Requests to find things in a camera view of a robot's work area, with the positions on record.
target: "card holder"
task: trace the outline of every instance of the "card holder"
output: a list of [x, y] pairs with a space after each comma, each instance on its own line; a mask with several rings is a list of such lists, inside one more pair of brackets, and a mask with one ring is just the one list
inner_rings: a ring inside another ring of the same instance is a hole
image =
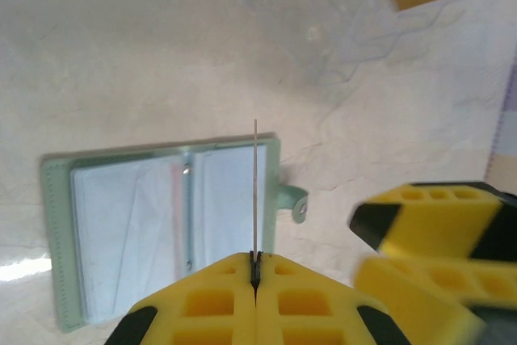
[[[41, 182], [60, 328], [105, 322], [174, 280], [249, 250], [252, 145], [228, 141], [46, 159]], [[259, 247], [272, 252], [277, 210], [289, 208], [303, 222], [307, 192], [280, 185], [277, 139], [258, 140], [258, 165]], [[120, 173], [120, 166], [131, 172]], [[110, 172], [109, 184], [90, 191], [85, 183], [92, 171]], [[125, 194], [108, 195], [113, 187]], [[93, 208], [85, 201], [91, 196]], [[122, 205], [128, 197], [132, 202]], [[146, 210], [149, 202], [169, 210]], [[81, 217], [78, 209], [94, 217]]]

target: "mint green card holder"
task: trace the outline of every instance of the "mint green card holder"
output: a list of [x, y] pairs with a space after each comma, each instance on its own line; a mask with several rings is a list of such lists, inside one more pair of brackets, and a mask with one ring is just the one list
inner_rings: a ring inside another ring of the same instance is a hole
[[[41, 166], [41, 184], [48, 242], [53, 265], [53, 284], [58, 326], [70, 332], [84, 326], [78, 261], [74, 233], [74, 211], [70, 173], [74, 169], [131, 162], [174, 155], [193, 155], [218, 149], [249, 147], [253, 141], [227, 141], [179, 145], [125, 151], [103, 151], [80, 156], [48, 158]], [[298, 187], [282, 185], [279, 179], [280, 141], [275, 138], [258, 139], [266, 148], [265, 201], [263, 222], [263, 250], [272, 252], [275, 242], [276, 213], [290, 209], [296, 223], [305, 220], [308, 193]], [[189, 186], [184, 200], [189, 201]]]

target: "white marble surface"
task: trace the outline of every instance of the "white marble surface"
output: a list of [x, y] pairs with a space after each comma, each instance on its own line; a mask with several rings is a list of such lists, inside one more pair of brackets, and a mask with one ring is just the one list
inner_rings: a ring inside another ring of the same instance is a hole
[[356, 201], [482, 177], [516, 41], [517, 0], [468, 0], [323, 89], [237, 0], [0, 0], [0, 343], [99, 345], [113, 328], [56, 328], [42, 155], [249, 134], [256, 117], [311, 192], [304, 225], [280, 214], [278, 252], [347, 282], [368, 252], [347, 231]]

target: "marble countertop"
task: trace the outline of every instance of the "marble countertop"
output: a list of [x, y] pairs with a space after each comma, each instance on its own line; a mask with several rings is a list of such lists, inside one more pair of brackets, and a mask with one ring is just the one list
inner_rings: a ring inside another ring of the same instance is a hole
[[358, 200], [400, 183], [481, 179], [517, 42], [516, 0], [448, 6], [349, 84], [315, 87], [238, 0], [0, 0], [0, 343], [62, 334], [39, 185], [45, 154], [274, 132], [307, 221], [277, 252], [343, 282], [369, 249]]

